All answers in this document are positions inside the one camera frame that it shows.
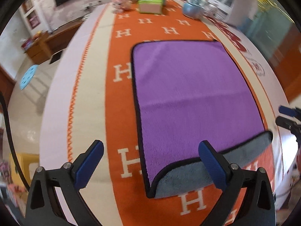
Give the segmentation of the purple and grey towel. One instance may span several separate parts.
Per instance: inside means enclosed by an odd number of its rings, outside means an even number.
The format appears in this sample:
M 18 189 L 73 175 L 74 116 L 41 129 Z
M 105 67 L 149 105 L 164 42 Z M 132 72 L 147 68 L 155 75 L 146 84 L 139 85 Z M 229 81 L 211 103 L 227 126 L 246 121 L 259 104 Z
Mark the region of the purple and grey towel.
M 212 183 L 201 141 L 245 167 L 270 148 L 259 106 L 222 43 L 142 42 L 131 50 L 138 147 L 146 196 L 161 199 Z

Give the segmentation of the yellow plastic chair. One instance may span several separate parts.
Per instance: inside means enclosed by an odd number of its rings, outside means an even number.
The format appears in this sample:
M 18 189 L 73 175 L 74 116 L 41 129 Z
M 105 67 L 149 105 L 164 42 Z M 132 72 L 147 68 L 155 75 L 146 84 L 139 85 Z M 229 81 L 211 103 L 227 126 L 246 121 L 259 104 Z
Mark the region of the yellow plastic chair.
M 24 178 L 26 179 L 26 182 L 28 183 L 28 185 L 31 185 L 32 177 L 30 174 L 30 165 L 34 163 L 39 164 L 39 155 L 34 153 L 17 153 L 16 157 L 24 175 Z M 24 190 L 27 191 L 27 188 L 19 175 L 12 154 L 9 155 L 9 165 L 11 177 L 10 182 L 16 186 L 23 187 Z

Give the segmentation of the blue round stool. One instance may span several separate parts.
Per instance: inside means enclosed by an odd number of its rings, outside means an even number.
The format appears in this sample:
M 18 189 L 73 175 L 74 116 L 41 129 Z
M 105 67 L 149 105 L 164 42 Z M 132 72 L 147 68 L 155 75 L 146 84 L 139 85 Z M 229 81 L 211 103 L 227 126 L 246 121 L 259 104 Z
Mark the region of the blue round stool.
M 27 87 L 27 85 L 30 84 L 31 80 L 35 76 L 36 70 L 38 68 L 38 65 L 32 65 L 22 76 L 22 79 L 20 80 L 20 90 L 23 90 Z

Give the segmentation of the white appliance with cloth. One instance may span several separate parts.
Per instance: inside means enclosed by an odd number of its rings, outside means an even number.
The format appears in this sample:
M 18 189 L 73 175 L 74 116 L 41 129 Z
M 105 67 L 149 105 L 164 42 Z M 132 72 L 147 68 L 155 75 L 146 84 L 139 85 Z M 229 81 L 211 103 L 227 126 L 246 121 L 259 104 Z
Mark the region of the white appliance with cloth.
M 233 26 L 241 26 L 247 19 L 253 19 L 258 12 L 258 0 L 208 0 L 217 7 L 215 17 Z

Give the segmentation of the wooden tv cabinet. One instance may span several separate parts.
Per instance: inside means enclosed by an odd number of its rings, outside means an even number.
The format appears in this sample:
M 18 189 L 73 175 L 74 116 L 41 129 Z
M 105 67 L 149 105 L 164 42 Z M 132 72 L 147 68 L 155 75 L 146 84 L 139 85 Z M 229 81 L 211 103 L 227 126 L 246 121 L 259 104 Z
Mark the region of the wooden tv cabinet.
M 53 54 L 67 48 L 82 23 L 81 19 L 77 19 L 59 27 L 52 33 L 41 33 L 24 52 L 34 64 L 41 64 L 49 60 Z

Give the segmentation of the red snack box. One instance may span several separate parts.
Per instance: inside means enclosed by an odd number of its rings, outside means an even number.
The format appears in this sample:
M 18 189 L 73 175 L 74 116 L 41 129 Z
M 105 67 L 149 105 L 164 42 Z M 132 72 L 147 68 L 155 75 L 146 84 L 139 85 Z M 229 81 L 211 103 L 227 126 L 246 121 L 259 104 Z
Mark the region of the red snack box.
M 28 48 L 31 47 L 32 43 L 33 43 L 33 40 L 31 38 L 23 39 L 21 47 L 23 48 L 24 51 L 26 51 L 26 50 L 28 50 Z

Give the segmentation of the blue castle snow globe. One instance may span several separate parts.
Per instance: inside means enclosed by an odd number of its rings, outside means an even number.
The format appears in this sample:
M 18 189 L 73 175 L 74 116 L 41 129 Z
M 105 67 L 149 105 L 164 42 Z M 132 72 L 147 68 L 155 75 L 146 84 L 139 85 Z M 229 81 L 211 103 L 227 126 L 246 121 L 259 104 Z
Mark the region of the blue castle snow globe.
M 188 18 L 201 20 L 207 3 L 207 0 L 185 0 L 182 12 Z

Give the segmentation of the pink toy figurine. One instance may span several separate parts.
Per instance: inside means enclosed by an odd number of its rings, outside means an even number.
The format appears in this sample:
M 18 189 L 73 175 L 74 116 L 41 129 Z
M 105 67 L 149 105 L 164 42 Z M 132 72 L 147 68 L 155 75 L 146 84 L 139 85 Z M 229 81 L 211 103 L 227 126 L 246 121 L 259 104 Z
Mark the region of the pink toy figurine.
M 131 10 L 131 0 L 112 0 L 113 13 L 123 13 Z

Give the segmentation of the green tissue box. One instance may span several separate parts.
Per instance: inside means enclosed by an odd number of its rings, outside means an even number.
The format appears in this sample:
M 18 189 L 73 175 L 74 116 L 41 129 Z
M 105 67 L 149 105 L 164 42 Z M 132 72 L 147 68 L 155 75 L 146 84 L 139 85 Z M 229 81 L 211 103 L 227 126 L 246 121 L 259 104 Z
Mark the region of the green tissue box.
M 138 10 L 145 14 L 162 14 L 164 0 L 139 0 Z

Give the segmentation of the white wall shelf unit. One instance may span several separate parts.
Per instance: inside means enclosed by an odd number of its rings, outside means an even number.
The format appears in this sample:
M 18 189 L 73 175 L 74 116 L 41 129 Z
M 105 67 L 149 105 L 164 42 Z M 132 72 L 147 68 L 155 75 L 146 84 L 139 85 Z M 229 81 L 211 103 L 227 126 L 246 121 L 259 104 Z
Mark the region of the white wall shelf unit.
M 42 29 L 42 22 L 39 18 L 37 2 L 35 0 L 25 0 L 19 7 L 19 11 L 24 24 L 31 35 L 36 34 Z

